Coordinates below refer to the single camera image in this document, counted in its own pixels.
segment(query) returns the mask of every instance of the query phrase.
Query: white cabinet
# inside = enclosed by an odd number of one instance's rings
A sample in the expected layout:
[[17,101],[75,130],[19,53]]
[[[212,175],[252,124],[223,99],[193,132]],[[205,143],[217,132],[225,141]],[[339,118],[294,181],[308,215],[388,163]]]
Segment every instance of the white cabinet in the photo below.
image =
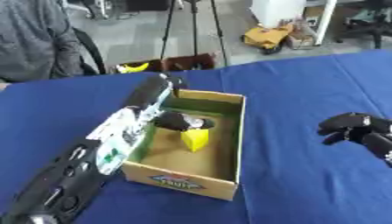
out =
[[274,28],[282,19],[301,18],[305,6],[306,0],[253,0],[250,9],[262,26]]

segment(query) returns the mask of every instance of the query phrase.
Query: robotic hand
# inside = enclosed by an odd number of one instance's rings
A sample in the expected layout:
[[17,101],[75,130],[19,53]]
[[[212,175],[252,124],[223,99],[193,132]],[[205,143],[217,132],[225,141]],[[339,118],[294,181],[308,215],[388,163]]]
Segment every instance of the robotic hand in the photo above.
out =
[[348,140],[367,147],[392,167],[392,121],[361,113],[346,113],[319,124],[318,133],[328,136],[324,144]]
[[91,134],[56,157],[16,195],[1,224],[67,224],[143,142],[149,125],[170,130],[209,129],[213,122],[163,111],[163,102],[184,87],[160,74],[139,86],[122,108]]

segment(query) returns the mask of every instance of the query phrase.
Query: printed logo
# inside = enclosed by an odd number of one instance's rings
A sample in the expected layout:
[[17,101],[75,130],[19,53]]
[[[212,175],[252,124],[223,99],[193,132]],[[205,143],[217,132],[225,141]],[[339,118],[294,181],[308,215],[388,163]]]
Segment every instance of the printed logo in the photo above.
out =
[[158,175],[152,176],[151,179],[157,181],[160,185],[170,186],[182,190],[190,189],[205,189],[202,185],[197,185],[189,180],[189,178],[184,178],[175,175]]

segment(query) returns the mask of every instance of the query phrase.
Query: open cardboard box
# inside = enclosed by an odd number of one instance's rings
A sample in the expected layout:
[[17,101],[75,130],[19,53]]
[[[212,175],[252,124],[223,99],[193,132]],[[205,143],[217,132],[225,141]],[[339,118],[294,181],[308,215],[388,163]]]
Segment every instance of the open cardboard box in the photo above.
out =
[[128,180],[223,200],[232,200],[240,181],[245,97],[180,90],[164,108],[212,119],[208,144],[191,152],[180,132],[149,127],[148,136],[126,161]]

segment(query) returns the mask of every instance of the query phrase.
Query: blue table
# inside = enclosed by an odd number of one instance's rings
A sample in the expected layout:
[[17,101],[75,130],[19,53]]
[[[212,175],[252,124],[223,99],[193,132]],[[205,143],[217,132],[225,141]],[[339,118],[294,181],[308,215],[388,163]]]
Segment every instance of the blue table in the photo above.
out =
[[[180,73],[193,89],[248,97],[233,202],[116,177],[76,223],[392,223],[392,170],[354,143],[322,145],[318,123],[392,117],[392,52],[264,61]],[[17,84],[0,94],[0,213],[36,171],[118,109],[147,73]]]

